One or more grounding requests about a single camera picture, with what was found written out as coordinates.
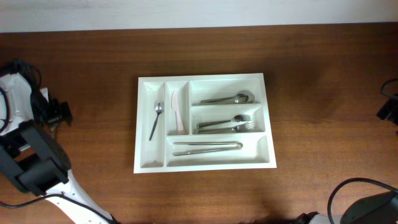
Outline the small metal teaspoon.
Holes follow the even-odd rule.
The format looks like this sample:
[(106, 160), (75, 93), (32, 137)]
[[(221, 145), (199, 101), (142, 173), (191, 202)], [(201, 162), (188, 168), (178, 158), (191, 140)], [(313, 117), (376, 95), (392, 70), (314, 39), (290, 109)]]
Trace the small metal teaspoon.
[(153, 126), (152, 126), (152, 130), (150, 132), (150, 136), (149, 136), (149, 140), (150, 141), (152, 140), (153, 135), (155, 133), (155, 129), (157, 127), (159, 116), (164, 112), (164, 102), (163, 101), (156, 101), (154, 109), (155, 109), (155, 112), (156, 112), (157, 116), (155, 118), (155, 121), (154, 121)]

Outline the pink plastic knife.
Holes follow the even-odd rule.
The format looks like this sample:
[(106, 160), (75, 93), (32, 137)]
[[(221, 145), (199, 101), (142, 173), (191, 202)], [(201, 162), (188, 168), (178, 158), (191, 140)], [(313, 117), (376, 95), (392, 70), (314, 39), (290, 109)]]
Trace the pink plastic knife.
[(172, 106), (172, 109), (175, 112), (176, 123), (177, 123), (177, 132), (180, 135), (185, 134), (185, 128), (183, 126), (183, 122), (182, 122), (182, 118), (181, 118), (180, 110), (179, 110), (179, 105), (178, 105), (178, 93), (177, 93), (177, 91), (173, 91), (173, 93), (172, 93), (171, 106)]

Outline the metal fork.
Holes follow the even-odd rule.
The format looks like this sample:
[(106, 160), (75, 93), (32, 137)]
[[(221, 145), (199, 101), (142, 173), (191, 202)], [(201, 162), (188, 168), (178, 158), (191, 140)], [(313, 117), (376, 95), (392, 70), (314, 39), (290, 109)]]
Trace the metal fork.
[(217, 124), (224, 124), (224, 123), (233, 123), (233, 122), (243, 122), (243, 121), (251, 121), (252, 118), (249, 115), (246, 114), (238, 114), (234, 117), (232, 117), (231, 119), (227, 119), (227, 120), (222, 120), (222, 121), (211, 121), (211, 122), (204, 122), (204, 123), (198, 123), (197, 124), (197, 128), (205, 128), (208, 126), (214, 126)]
[(228, 133), (246, 133), (255, 130), (256, 126), (252, 122), (228, 124), (226, 126), (210, 126), (205, 128), (196, 128), (194, 134), (228, 134)]

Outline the metal tablespoon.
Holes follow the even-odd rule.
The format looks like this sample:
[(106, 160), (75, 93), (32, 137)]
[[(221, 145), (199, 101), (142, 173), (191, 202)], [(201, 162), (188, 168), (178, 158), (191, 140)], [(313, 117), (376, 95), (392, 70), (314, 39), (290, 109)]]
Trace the metal tablespoon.
[(254, 94), (249, 90), (239, 91), (234, 97), (234, 103), (236, 104), (248, 104), (253, 103), (255, 100)]
[(234, 96), (226, 97), (226, 98), (217, 98), (217, 99), (210, 99), (210, 100), (202, 100), (200, 104), (204, 105), (215, 105), (215, 104), (235, 104), (234, 103)]

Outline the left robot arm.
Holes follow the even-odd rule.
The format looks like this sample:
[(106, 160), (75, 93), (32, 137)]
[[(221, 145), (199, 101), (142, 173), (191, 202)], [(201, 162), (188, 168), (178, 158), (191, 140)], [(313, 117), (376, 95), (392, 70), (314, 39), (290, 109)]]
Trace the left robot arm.
[(56, 128), (73, 120), (69, 105), (41, 86), (40, 70), (22, 60), (1, 66), (1, 173), (34, 200), (5, 208), (22, 208), (47, 200), (74, 223), (116, 223), (82, 189), (72, 164), (56, 141)]

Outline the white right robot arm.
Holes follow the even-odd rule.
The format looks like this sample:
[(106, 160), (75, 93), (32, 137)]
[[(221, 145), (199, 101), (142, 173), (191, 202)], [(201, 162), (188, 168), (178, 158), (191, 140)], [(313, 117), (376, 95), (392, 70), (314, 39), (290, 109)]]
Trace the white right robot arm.
[[(385, 189), (386, 191), (381, 194), (376, 194), (361, 198), (351, 204), (341, 216), (332, 215), (333, 199), (338, 191), (344, 186), (354, 183), (362, 182), (367, 184), (376, 185)], [(326, 215), (318, 212), (303, 213), (299, 215), (293, 222), (302, 224), (311, 223), (347, 223), (347, 224), (363, 224), (363, 223), (397, 223), (397, 188), (385, 184), (383, 182), (355, 177), (342, 181), (332, 191), (329, 196)]]

